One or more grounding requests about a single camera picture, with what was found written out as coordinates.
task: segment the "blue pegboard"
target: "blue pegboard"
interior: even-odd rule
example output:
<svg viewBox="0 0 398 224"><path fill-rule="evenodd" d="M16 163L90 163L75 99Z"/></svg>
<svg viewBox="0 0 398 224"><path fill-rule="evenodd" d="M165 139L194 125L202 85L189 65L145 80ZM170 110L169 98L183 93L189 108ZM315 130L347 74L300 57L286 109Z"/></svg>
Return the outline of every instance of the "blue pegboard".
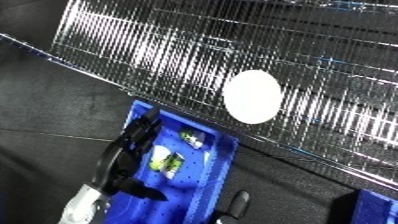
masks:
<svg viewBox="0 0 398 224"><path fill-rule="evenodd" d="M136 101L126 123L141 116L152 106ZM173 179L151 171L151 154L143 159L136 178L148 187L166 195L168 201L138 199L125 193L112 198L107 224L190 224L207 223L217 202L222 185L237 148L237 139L180 116L161 111L162 131L154 145L162 145L185 158L182 168ZM195 150L178 135L183 127L206 133L201 149ZM209 159L205 163L205 153Z"/></svg>
<svg viewBox="0 0 398 224"><path fill-rule="evenodd" d="M351 224L397 224L398 201L361 190Z"/></svg>

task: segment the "black surface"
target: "black surface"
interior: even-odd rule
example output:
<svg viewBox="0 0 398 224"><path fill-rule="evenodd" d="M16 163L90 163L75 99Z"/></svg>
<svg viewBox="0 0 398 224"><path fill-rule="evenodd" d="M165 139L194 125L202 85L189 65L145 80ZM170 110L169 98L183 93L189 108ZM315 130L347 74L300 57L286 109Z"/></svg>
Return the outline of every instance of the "black surface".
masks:
<svg viewBox="0 0 398 224"><path fill-rule="evenodd" d="M2 1L0 32L48 48L65 4ZM0 212L6 223L56 223L67 201L89 180L107 144L29 132L111 139L121 130L131 100L116 87L0 46L0 129L15 130L0 132L0 199L5 207ZM252 196L243 224L332 223L330 216L349 216L349 211L331 213L333 202L353 192L243 147L217 210L226 211L242 189Z"/></svg>

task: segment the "metal grid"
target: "metal grid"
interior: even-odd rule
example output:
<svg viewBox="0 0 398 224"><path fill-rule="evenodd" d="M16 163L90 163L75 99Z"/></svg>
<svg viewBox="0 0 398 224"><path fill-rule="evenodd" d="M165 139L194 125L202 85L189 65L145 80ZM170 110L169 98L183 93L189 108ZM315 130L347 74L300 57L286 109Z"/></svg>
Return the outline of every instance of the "metal grid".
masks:
<svg viewBox="0 0 398 224"><path fill-rule="evenodd" d="M52 52L134 94L397 190L397 24L398 3L384 0L70 0ZM239 123L222 103L224 83L249 69L283 87L266 124Z"/></svg>

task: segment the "ping pong ball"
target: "ping pong ball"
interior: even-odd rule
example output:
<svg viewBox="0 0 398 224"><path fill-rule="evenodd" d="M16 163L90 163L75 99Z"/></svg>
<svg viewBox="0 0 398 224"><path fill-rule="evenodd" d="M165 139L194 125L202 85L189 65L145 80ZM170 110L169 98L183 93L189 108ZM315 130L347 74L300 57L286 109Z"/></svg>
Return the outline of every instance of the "ping pong ball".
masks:
<svg viewBox="0 0 398 224"><path fill-rule="evenodd" d="M229 114L246 124L260 124L275 117L282 102L281 86L269 73L248 70L239 73L223 89Z"/></svg>

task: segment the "blue container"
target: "blue container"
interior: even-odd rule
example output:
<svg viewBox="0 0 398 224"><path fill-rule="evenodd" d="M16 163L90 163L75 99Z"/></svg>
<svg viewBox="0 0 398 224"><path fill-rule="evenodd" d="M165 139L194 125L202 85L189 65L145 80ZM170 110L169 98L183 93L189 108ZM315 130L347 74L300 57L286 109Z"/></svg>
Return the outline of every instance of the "blue container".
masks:
<svg viewBox="0 0 398 224"><path fill-rule="evenodd" d="M396 224L398 201L361 190L351 224Z"/></svg>
<svg viewBox="0 0 398 224"><path fill-rule="evenodd" d="M136 101L127 123L152 106ZM161 111L163 128L154 145L181 154L185 161L173 179L150 170L151 153L145 155L135 178L166 195L168 201L138 199L125 193L112 198L107 224L189 224L207 223L231 165L238 140L214 129ZM194 128L206 134L202 148L196 150L179 136L182 128Z"/></svg>

